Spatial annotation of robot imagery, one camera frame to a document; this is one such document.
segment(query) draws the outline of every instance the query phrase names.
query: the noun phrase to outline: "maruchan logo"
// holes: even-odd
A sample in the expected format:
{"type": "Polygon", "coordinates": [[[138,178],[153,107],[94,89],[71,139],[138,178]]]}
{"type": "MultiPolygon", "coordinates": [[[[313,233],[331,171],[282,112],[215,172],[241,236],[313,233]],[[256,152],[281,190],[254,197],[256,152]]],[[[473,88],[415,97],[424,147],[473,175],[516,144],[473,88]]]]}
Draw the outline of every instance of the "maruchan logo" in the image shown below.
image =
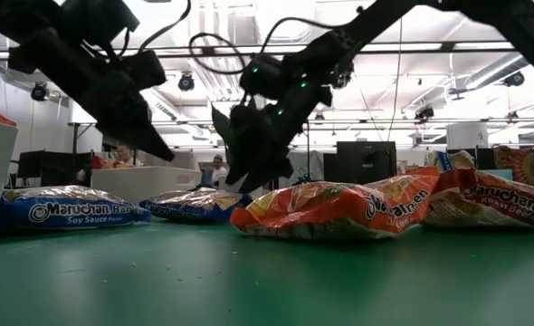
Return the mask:
{"type": "Polygon", "coordinates": [[[175,219],[196,220],[202,217],[202,214],[183,212],[180,209],[176,209],[169,206],[158,206],[152,204],[146,204],[145,208],[155,216],[172,216],[175,219]]]}
{"type": "Polygon", "coordinates": [[[534,213],[534,197],[512,189],[476,186],[464,189],[462,194],[467,198],[482,197],[496,199],[506,205],[512,205],[527,212],[534,213]]]}
{"type": "Polygon", "coordinates": [[[141,214],[144,210],[134,206],[45,203],[32,206],[28,217],[32,222],[43,223],[52,216],[105,216],[129,213],[141,214]]]}
{"type": "Polygon", "coordinates": [[[392,215],[395,218],[413,214],[418,206],[420,206],[420,204],[422,204],[429,197],[429,195],[430,194],[427,191],[420,190],[414,195],[410,203],[397,204],[395,206],[390,206],[386,201],[376,195],[372,194],[366,196],[366,217],[370,220],[374,219],[378,212],[392,215]]]}

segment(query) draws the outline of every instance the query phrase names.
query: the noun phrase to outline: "orange ramen package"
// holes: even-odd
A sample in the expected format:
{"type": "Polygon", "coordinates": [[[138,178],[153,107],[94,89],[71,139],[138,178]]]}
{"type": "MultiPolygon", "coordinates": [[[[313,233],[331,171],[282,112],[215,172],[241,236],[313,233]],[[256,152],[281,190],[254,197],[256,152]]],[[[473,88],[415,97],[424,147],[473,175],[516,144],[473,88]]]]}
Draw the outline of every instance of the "orange ramen package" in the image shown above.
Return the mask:
{"type": "Polygon", "coordinates": [[[307,240],[391,237],[422,222],[436,168],[360,186],[314,182],[275,190],[238,208],[231,223],[250,235],[307,240]]]}
{"type": "Polygon", "coordinates": [[[474,169],[442,174],[426,225],[534,228],[534,187],[474,169]]]}

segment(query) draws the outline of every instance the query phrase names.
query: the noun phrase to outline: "plastic wrapper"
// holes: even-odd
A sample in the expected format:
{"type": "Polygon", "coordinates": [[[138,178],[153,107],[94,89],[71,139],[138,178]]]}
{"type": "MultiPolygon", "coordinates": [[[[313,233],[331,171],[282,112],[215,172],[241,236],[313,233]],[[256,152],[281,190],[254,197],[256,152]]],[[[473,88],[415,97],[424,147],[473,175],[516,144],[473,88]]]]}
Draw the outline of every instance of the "plastic wrapper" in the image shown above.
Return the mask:
{"type": "Polygon", "coordinates": [[[438,181],[423,175],[360,186],[314,182],[276,190],[236,209],[231,223],[250,235],[321,241],[391,237],[419,224],[438,181]]]}
{"type": "Polygon", "coordinates": [[[534,228],[534,187],[474,169],[441,175],[426,225],[534,228]]]}
{"type": "Polygon", "coordinates": [[[80,229],[149,222],[152,214],[107,192],[80,186],[6,191],[0,231],[80,229]]]}
{"type": "Polygon", "coordinates": [[[228,221],[236,207],[251,201],[247,195],[203,187],[196,191],[169,191],[142,201],[140,206],[172,222],[213,223],[228,221]]]}
{"type": "Polygon", "coordinates": [[[498,169],[512,170],[514,181],[534,186],[534,149],[494,149],[494,163],[498,169]]]}
{"type": "Polygon", "coordinates": [[[440,172],[450,171],[455,168],[476,168],[474,158],[465,150],[454,154],[430,151],[426,156],[426,166],[437,167],[440,172]]]}

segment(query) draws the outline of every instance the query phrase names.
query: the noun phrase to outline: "blue ramen package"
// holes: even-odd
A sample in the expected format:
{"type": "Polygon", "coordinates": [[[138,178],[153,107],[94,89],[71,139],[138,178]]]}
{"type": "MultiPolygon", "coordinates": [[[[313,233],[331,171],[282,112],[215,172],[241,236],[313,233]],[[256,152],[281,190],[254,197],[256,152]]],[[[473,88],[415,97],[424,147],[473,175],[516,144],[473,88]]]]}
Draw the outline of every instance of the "blue ramen package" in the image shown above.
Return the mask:
{"type": "Polygon", "coordinates": [[[465,150],[453,154],[441,151],[429,152],[426,166],[437,167],[441,173],[455,168],[475,168],[474,158],[465,150]]]}
{"type": "Polygon", "coordinates": [[[107,192],[80,186],[35,187],[5,192],[0,231],[62,230],[150,222],[146,209],[107,192]]]}
{"type": "Polygon", "coordinates": [[[253,200],[247,195],[200,188],[196,191],[169,191],[144,200],[140,206],[154,216],[173,222],[212,223],[228,221],[239,206],[253,200]]]}

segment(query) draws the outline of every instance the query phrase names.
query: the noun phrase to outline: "desk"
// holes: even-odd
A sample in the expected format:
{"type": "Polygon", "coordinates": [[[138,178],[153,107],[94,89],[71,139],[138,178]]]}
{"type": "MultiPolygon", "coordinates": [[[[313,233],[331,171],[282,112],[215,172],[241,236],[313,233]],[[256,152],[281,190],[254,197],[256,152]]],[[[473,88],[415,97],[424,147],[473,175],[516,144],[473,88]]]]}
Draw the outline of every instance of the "desk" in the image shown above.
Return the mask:
{"type": "Polygon", "coordinates": [[[0,241],[0,325],[275,324],[534,325],[534,234],[334,246],[154,223],[0,241]]]}

